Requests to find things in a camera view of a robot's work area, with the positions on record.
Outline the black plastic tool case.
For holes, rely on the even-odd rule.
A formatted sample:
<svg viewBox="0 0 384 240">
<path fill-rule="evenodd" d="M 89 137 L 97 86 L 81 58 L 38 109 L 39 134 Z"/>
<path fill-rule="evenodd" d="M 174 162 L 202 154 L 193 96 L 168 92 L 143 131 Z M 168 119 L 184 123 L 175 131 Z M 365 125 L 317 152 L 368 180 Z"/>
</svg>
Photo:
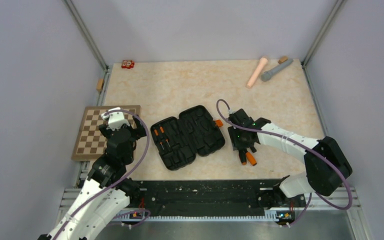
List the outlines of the black plastic tool case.
<svg viewBox="0 0 384 240">
<path fill-rule="evenodd" d="M 170 148 L 162 138 L 160 126 L 168 136 Z M 150 127 L 152 140 L 158 154 L 170 171 L 193 163 L 197 156 L 206 157 L 220 150 L 226 143 L 220 128 L 223 123 L 215 120 L 206 107 L 197 105 L 182 111 L 178 117 L 168 117 Z M 154 129 L 162 138 L 164 150 L 156 139 Z"/>
</svg>

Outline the long orange handled screwdriver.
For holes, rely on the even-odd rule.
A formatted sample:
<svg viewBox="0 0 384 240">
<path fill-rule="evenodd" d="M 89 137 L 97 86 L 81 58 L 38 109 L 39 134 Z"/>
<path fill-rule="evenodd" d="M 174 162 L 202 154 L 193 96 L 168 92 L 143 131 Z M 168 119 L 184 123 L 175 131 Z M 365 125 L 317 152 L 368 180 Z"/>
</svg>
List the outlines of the long orange handled screwdriver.
<svg viewBox="0 0 384 240">
<path fill-rule="evenodd" d="M 254 158 L 254 156 L 253 156 L 249 151 L 247 151 L 247 152 L 245 153 L 245 157 L 246 157 L 247 161 L 248 161 L 252 166 L 257 165 L 257 161 L 256 161 L 256 159 Z"/>
</svg>

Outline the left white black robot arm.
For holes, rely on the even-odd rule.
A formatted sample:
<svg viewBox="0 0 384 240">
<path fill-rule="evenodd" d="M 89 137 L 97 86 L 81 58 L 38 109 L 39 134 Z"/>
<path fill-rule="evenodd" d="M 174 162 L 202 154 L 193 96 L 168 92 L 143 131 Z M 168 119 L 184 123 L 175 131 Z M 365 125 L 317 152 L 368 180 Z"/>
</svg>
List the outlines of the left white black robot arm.
<svg viewBox="0 0 384 240">
<path fill-rule="evenodd" d="M 99 127 L 107 147 L 92 165 L 80 193 L 65 216 L 40 240 L 94 240 L 121 210 L 140 202 L 139 186 L 126 166 L 134 161 L 136 142 L 150 140 L 145 123 L 133 115 L 136 127 L 116 114 L 106 113 L 107 124 Z"/>
</svg>

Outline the small orange bit driver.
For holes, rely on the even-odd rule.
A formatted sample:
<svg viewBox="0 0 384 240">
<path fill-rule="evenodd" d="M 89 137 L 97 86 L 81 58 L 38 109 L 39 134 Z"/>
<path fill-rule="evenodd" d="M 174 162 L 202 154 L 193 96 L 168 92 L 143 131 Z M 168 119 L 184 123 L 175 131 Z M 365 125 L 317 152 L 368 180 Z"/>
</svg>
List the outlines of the small orange bit driver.
<svg viewBox="0 0 384 240">
<path fill-rule="evenodd" d="M 163 145 L 163 140 L 161 138 L 161 135 L 159 134 L 157 129 L 154 129 L 153 131 L 155 133 L 156 139 L 159 141 L 159 144 L 160 144 L 161 148 L 164 150 L 165 148 L 164 148 L 164 145 Z"/>
</svg>

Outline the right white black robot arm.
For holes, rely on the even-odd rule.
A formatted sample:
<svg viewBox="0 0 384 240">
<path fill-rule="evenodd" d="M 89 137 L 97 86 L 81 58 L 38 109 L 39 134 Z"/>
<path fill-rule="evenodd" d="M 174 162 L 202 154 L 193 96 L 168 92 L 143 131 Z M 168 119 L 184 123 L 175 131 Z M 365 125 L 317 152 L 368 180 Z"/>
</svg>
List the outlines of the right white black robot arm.
<svg viewBox="0 0 384 240">
<path fill-rule="evenodd" d="M 302 136 L 263 117 L 254 120 L 242 108 L 230 110 L 227 121 L 239 131 L 235 138 L 245 137 L 252 143 L 276 148 L 304 164 L 303 172 L 284 177 L 272 188 L 277 205 L 287 206 L 298 195 L 315 193 L 336 209 L 348 210 L 352 206 L 353 196 L 347 178 L 353 169 L 334 138 Z M 348 204 L 345 206 L 327 200 L 340 185 L 347 190 Z"/>
</svg>

